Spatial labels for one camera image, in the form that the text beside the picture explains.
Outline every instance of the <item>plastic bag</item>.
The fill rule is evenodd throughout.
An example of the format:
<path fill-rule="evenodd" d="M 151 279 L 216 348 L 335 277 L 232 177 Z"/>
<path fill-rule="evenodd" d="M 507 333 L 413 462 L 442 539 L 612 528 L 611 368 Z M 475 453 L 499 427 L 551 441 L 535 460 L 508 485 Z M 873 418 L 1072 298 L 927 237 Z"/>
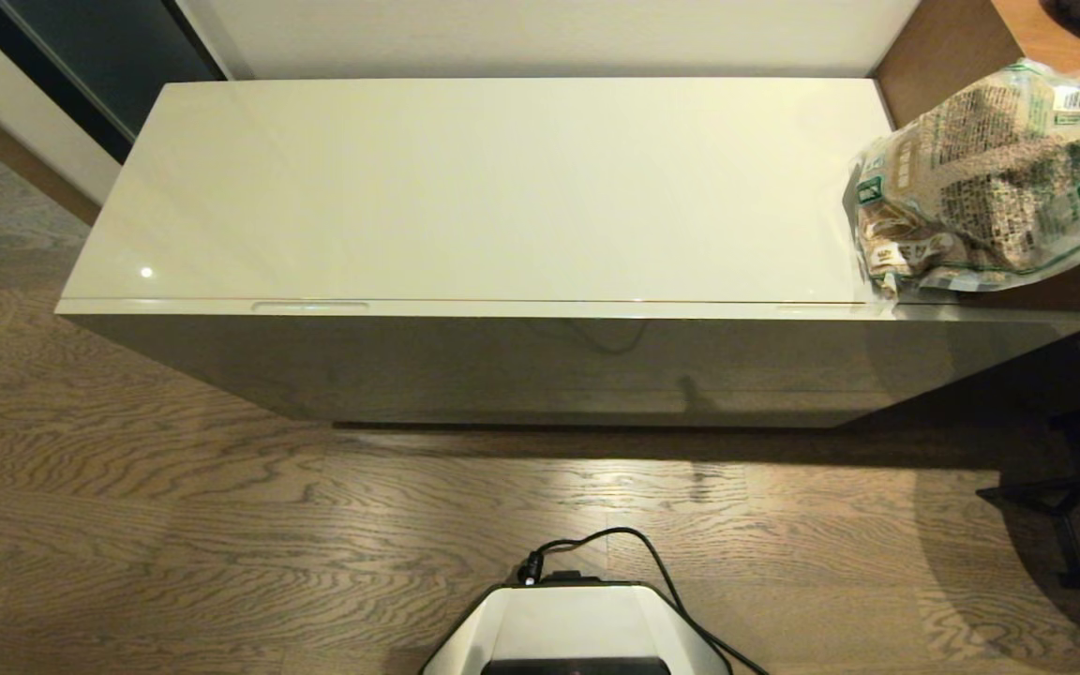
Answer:
<path fill-rule="evenodd" d="M 1080 77 L 1020 60 L 858 161 L 858 257 L 887 295 L 998 291 L 1080 264 Z"/>

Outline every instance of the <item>black cable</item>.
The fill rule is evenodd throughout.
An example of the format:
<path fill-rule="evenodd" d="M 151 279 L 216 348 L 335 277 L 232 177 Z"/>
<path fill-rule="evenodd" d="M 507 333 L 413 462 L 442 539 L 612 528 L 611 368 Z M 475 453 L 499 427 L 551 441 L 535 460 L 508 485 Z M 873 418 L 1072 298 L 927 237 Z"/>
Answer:
<path fill-rule="evenodd" d="M 652 561 L 657 564 L 657 568 L 661 571 L 661 578 L 664 580 L 664 584 L 670 589 L 670 595 L 673 597 L 673 609 L 677 610 L 678 616 L 694 629 L 696 633 L 703 640 L 707 642 L 711 649 L 723 659 L 724 664 L 728 667 L 728 675 L 732 674 L 732 664 L 728 662 L 724 654 L 719 653 L 719 649 L 724 649 L 725 652 L 731 654 L 737 661 L 743 663 L 747 670 L 755 672 L 757 675 L 769 675 L 769 672 L 764 667 L 757 665 L 753 659 L 746 658 L 740 650 L 733 648 L 733 646 L 728 645 L 719 637 L 715 636 L 711 631 L 703 629 L 702 625 L 690 618 L 690 612 L 686 611 L 686 604 L 681 602 L 681 595 L 678 595 L 678 590 L 673 585 L 673 577 L 670 577 L 669 569 L 664 568 L 664 561 L 661 559 L 660 554 L 657 553 L 657 546 L 652 545 L 647 536 L 645 536 L 642 530 L 633 529 L 633 527 L 607 527 L 607 529 L 597 530 L 597 532 L 591 536 L 583 537 L 581 539 L 554 539 L 552 542 L 544 543 L 543 546 L 537 548 L 528 555 L 528 561 L 526 564 L 519 568 L 518 578 L 526 585 L 532 585 L 540 581 L 540 572 L 543 571 L 543 556 L 548 552 L 566 552 L 573 551 L 573 549 L 584 545 L 584 543 L 591 543 L 594 539 L 599 539 L 606 537 L 607 535 L 631 535 L 644 543 L 644 548 L 648 549 L 648 553 L 652 556 Z"/>

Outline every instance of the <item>black stand leg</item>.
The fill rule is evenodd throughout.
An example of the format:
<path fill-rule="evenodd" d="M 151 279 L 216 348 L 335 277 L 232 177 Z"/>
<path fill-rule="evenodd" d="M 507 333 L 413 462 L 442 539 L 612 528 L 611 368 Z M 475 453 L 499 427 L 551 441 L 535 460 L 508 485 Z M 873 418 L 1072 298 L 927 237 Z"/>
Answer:
<path fill-rule="evenodd" d="M 1017 486 L 987 487 L 977 496 L 987 501 L 1003 500 L 1053 518 L 1057 543 L 1066 563 L 1066 572 L 1059 576 L 1063 586 L 1080 589 L 1080 543 L 1072 527 L 1072 512 L 1080 504 L 1080 410 L 1053 418 L 1051 426 L 1064 432 L 1069 445 L 1072 465 L 1077 475 L 1068 478 L 1038 480 Z M 1062 499 L 1050 505 L 1044 497 L 1064 492 Z"/>

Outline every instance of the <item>glossy cabinet top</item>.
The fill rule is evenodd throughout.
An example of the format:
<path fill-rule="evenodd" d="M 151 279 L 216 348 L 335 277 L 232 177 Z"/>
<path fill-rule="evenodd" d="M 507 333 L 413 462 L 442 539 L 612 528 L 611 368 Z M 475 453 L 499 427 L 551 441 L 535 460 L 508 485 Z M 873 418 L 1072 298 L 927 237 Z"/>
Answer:
<path fill-rule="evenodd" d="M 867 80 L 167 85 L 63 311 L 866 303 L 841 195 L 888 132 Z"/>

